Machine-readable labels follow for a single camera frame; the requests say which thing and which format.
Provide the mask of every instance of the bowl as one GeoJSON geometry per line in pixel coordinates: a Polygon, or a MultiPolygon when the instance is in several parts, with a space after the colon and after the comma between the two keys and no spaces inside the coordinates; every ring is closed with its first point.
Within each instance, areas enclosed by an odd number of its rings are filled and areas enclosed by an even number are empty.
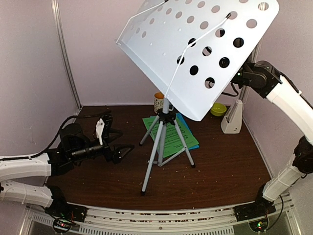
{"type": "Polygon", "coordinates": [[[211,114],[217,117],[223,116],[227,111],[227,108],[225,105],[221,103],[214,103],[211,108],[211,114]]]}

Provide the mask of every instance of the white perforated panel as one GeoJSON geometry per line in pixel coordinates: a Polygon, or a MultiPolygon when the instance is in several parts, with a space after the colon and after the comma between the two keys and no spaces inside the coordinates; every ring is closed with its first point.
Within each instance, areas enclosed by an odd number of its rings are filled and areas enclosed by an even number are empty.
{"type": "MultiPolygon", "coordinates": [[[[139,12],[161,2],[146,0],[139,12]]],[[[278,11],[276,0],[169,0],[134,18],[117,43],[165,93],[188,43],[232,13],[219,29],[187,51],[168,93],[168,99],[181,113],[200,121],[278,11]]]]}

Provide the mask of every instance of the white clip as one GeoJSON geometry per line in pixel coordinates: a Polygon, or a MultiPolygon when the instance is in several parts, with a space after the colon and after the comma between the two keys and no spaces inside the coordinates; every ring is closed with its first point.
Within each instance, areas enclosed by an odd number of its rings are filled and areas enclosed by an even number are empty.
{"type": "Polygon", "coordinates": [[[102,142],[103,129],[104,129],[104,121],[102,120],[102,118],[100,118],[96,124],[96,135],[97,135],[97,138],[99,139],[100,145],[103,145],[103,142],[102,142]]]}

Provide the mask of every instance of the white plastic holder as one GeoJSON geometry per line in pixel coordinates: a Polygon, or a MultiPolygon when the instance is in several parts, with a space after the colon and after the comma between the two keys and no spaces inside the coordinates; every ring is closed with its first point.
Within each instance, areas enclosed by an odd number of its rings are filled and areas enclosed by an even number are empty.
{"type": "Polygon", "coordinates": [[[224,134],[239,134],[242,127],[243,102],[236,99],[221,122],[224,134]]]}

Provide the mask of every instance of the white stand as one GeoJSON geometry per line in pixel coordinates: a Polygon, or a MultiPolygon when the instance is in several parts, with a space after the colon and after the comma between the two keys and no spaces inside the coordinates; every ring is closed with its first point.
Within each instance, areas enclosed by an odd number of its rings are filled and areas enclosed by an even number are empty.
{"type": "MultiPolygon", "coordinates": [[[[170,102],[168,99],[164,99],[164,104],[163,104],[163,110],[162,110],[162,114],[164,116],[169,115],[170,112],[170,102]]],[[[147,188],[147,184],[149,181],[149,177],[150,177],[150,173],[152,170],[152,164],[157,164],[158,166],[163,166],[165,164],[167,164],[169,161],[171,161],[172,159],[174,159],[175,157],[177,157],[179,154],[181,154],[182,152],[186,152],[187,157],[190,161],[191,167],[195,168],[196,165],[190,155],[189,149],[187,147],[187,144],[184,140],[184,137],[182,136],[182,133],[180,131],[179,125],[176,121],[176,118],[172,119],[172,124],[174,124],[175,129],[177,131],[177,134],[180,138],[180,141],[182,143],[182,149],[177,152],[176,154],[174,154],[172,157],[170,157],[169,159],[163,161],[163,153],[164,153],[164,146],[165,146],[165,138],[166,138],[166,128],[167,128],[167,120],[164,120],[163,118],[160,118],[159,114],[157,115],[157,117],[155,118],[155,120],[153,121],[152,125],[150,126],[149,130],[146,132],[146,134],[144,135],[144,137],[142,138],[141,142],[140,142],[140,146],[143,145],[143,143],[145,142],[145,140],[147,139],[147,137],[149,136],[149,134],[151,133],[151,131],[153,130],[154,126],[156,125],[156,123],[160,120],[160,124],[156,133],[156,139],[155,139],[155,143],[153,145],[152,148],[152,152],[151,152],[151,156],[150,156],[150,160],[148,162],[148,168],[147,168],[147,172],[146,172],[146,176],[143,182],[143,186],[142,186],[142,190],[141,190],[141,195],[145,195],[146,193],[146,188],[147,188]],[[159,153],[158,153],[158,159],[157,161],[154,161],[155,155],[157,153],[157,146],[160,143],[159,146],[159,153]]]]}
{"type": "Polygon", "coordinates": [[[231,105],[221,122],[224,134],[239,134],[243,119],[243,103],[237,99],[231,105]]]}

